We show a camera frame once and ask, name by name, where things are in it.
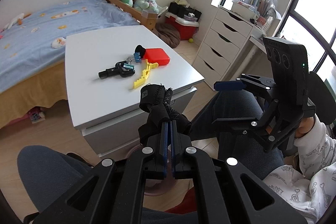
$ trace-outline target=yellow bed skirt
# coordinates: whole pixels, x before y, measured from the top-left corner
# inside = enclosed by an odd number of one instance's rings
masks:
[[[0,94],[0,128],[35,106],[51,107],[62,99],[68,99],[64,60]]]

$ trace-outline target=blue blanket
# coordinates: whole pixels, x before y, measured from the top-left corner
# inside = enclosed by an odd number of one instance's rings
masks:
[[[62,60],[68,35],[138,24],[105,0],[70,1],[32,14],[0,34],[0,93]]]

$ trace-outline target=bed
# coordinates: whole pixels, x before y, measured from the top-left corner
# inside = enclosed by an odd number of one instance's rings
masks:
[[[141,24],[153,30],[157,14],[143,16],[119,0],[76,0],[38,11],[1,33],[0,128],[35,106],[67,99],[66,36]]]

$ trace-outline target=camera lens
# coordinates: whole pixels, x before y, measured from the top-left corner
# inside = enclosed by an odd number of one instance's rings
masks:
[[[280,55],[276,49],[273,49],[273,55],[274,55],[275,62],[280,64]]]
[[[283,62],[283,65],[285,66],[285,68],[288,69],[289,68],[289,60],[288,60],[287,56],[284,55],[284,54],[282,55],[282,62]]]
[[[271,58],[272,57],[272,52],[269,49],[269,47],[266,48],[266,52],[267,52],[268,57]]]

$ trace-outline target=black glove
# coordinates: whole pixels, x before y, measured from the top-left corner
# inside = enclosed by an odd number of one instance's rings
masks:
[[[149,113],[147,122],[138,129],[140,143],[146,145],[150,136],[159,134],[163,122],[176,120],[177,132],[188,135],[191,122],[170,106],[173,90],[163,85],[145,85],[141,89],[140,109]]]

